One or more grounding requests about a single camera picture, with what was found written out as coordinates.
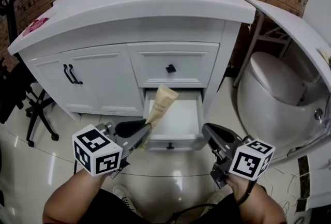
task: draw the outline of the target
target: closed drawer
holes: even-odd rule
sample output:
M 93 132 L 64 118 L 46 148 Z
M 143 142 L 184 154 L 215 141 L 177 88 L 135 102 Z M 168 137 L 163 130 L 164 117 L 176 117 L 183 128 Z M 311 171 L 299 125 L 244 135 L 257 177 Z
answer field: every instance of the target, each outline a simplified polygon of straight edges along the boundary
M 147 91 L 144 118 L 147 118 L 156 92 Z M 152 131 L 147 148 L 154 151 L 201 150 L 206 142 L 202 136 L 204 115 L 201 93 L 197 91 L 179 92 L 159 124 Z
M 219 44 L 200 42 L 129 43 L 138 86 L 157 88 L 206 88 Z

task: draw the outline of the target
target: shoe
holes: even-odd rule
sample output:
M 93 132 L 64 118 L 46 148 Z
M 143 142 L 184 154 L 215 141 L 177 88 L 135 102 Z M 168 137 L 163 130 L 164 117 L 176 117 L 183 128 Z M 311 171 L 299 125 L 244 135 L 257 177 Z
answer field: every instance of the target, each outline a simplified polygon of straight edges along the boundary
M 113 194 L 116 195 L 119 199 L 121 199 L 125 205 L 130 208 L 134 213 L 138 216 L 142 217 L 140 212 L 135 208 L 132 202 L 132 195 L 129 190 L 123 185 L 116 185 L 113 189 Z
M 227 197 L 229 194 L 232 193 L 231 188 L 228 188 L 228 185 L 224 186 L 221 190 L 216 191 L 212 194 L 212 196 L 208 199 L 206 204 L 215 204 L 217 205 L 219 202 L 221 202 L 225 197 Z M 212 210 L 213 206 L 206 206 L 201 213 L 200 217 L 202 217 L 204 214 L 206 214 L 209 210 Z

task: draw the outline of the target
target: person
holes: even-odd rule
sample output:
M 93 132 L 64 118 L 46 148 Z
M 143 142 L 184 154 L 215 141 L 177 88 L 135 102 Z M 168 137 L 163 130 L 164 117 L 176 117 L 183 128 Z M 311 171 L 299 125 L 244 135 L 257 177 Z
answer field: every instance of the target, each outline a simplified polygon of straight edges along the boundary
M 131 194 L 124 186 L 115 186 L 113 193 L 101 189 L 106 177 L 92 177 L 85 170 L 76 173 L 46 202 L 43 223 L 149 223 L 135 208 Z M 229 174 L 227 184 L 233 193 L 226 197 L 222 190 L 214 193 L 208 204 L 215 206 L 207 206 L 193 223 L 286 223 L 282 208 L 258 184 L 254 185 L 248 198 L 237 205 L 249 183 Z

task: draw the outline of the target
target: black pants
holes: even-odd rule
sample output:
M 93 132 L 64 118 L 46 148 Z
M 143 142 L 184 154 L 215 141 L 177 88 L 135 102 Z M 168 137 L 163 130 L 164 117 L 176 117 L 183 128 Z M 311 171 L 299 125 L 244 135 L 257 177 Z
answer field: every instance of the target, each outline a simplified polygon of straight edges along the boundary
M 201 218 L 195 220 L 193 224 L 214 222 L 231 224 L 243 223 L 239 208 L 232 194 L 224 198 Z M 79 221 L 79 224 L 90 223 L 148 224 L 149 222 L 132 212 L 117 196 L 101 189 L 92 201 L 85 215 Z

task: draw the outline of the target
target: pink cloth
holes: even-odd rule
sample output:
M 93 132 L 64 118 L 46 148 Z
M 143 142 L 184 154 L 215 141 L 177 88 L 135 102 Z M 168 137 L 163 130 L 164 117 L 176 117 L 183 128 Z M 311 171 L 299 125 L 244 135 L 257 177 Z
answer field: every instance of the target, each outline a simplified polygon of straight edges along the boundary
M 44 23 L 46 23 L 49 20 L 49 18 L 40 18 L 39 20 L 34 21 L 31 25 L 29 25 L 23 32 L 23 36 L 26 36 L 27 34 L 31 33 L 35 29 L 38 29 L 41 27 Z

